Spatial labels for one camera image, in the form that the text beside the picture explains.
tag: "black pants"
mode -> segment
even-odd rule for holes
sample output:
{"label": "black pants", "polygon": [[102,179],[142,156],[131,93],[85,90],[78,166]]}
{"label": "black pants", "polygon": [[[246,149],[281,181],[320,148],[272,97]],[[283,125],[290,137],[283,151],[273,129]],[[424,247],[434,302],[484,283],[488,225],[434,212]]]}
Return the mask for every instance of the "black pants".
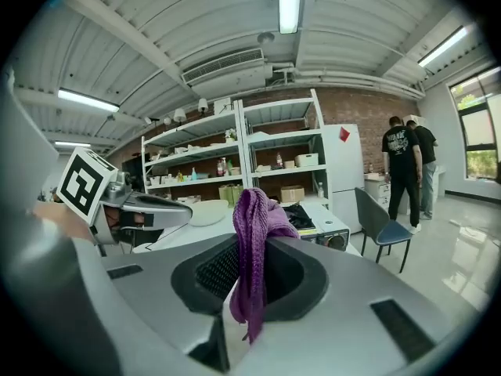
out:
{"label": "black pants", "polygon": [[398,206],[404,190],[407,190],[409,194],[410,224],[415,227],[420,222],[419,187],[416,174],[391,175],[391,196],[388,214],[391,220],[397,219]]}

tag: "window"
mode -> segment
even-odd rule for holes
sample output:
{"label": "window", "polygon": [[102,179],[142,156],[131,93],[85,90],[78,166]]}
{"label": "window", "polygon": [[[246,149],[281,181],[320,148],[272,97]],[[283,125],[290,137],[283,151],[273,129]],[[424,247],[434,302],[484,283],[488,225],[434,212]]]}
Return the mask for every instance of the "window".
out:
{"label": "window", "polygon": [[454,85],[467,157],[467,177],[494,179],[501,153],[501,67],[492,68]]}

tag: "red sticker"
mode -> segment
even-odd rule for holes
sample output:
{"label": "red sticker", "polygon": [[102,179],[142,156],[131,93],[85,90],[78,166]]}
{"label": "red sticker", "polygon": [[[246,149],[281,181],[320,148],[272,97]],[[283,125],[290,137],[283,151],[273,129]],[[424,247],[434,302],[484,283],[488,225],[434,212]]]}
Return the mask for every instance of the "red sticker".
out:
{"label": "red sticker", "polygon": [[342,140],[343,142],[346,142],[346,139],[350,136],[350,133],[341,127],[341,132],[339,133],[339,139]]}

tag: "brick wall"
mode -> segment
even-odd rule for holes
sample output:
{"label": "brick wall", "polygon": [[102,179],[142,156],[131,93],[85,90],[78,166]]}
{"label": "brick wall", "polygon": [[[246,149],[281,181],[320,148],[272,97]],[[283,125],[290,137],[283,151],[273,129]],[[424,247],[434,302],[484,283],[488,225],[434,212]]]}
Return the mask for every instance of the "brick wall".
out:
{"label": "brick wall", "polygon": [[[322,107],[323,120],[326,124],[357,124],[360,131],[360,139],[362,144],[362,153],[364,160],[364,169],[369,170],[369,164],[373,164],[374,170],[382,172],[384,169],[383,157],[381,153],[381,138],[388,130],[388,119],[392,116],[401,118],[409,114],[418,114],[416,102],[412,100],[398,98],[397,96],[388,95],[381,92],[369,92],[361,89],[346,89],[346,88],[317,88],[320,106]],[[241,98],[244,106],[251,106],[260,103],[266,103],[274,100],[298,99],[308,97],[309,89],[284,89],[272,92],[262,92]],[[199,118],[199,114],[195,111],[187,114],[188,121],[194,121]],[[310,126],[313,127],[315,115],[308,115]],[[267,133],[287,132],[303,128],[303,121],[292,121],[287,123],[267,125],[263,127],[255,127],[254,131],[263,131]],[[163,132],[166,129],[174,128],[175,125],[169,127],[161,125],[157,130],[148,132],[145,137],[151,138],[157,133]],[[208,143],[214,140],[201,140],[196,144],[200,146],[208,146]],[[158,148],[149,146],[149,151],[155,151]],[[134,153],[141,151],[141,139],[137,139],[129,143],[123,149],[113,154],[108,159],[118,168],[121,168],[123,161],[132,158]],[[272,164],[275,162],[277,150],[265,150],[257,152],[257,161],[259,164]],[[293,160],[297,154],[307,153],[305,146],[292,146],[279,150],[284,161]],[[238,156],[231,157],[233,164],[238,165]],[[210,172],[215,174],[216,166],[215,159],[206,161],[198,161],[194,165],[197,172]],[[178,168],[171,168],[169,172],[175,175],[178,169],[183,174],[191,174],[193,164],[184,164]],[[287,178],[282,176],[274,176],[263,178],[260,180],[260,187],[268,195],[279,195],[279,188],[285,184],[294,185],[301,184],[307,191],[312,191],[312,179],[309,173],[298,173],[296,175],[288,175]],[[174,197],[186,196],[192,194],[204,193],[204,199],[215,199],[218,197],[219,184],[207,184],[201,186],[183,186],[172,188]]]}

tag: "refrigerator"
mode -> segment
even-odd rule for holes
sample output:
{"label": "refrigerator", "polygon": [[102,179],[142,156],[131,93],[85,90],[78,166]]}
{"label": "refrigerator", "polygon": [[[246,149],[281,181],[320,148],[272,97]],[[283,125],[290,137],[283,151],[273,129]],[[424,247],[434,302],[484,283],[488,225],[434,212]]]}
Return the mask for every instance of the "refrigerator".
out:
{"label": "refrigerator", "polygon": [[356,124],[326,125],[322,133],[331,211],[351,233],[362,230],[355,188],[364,188],[362,145]]}

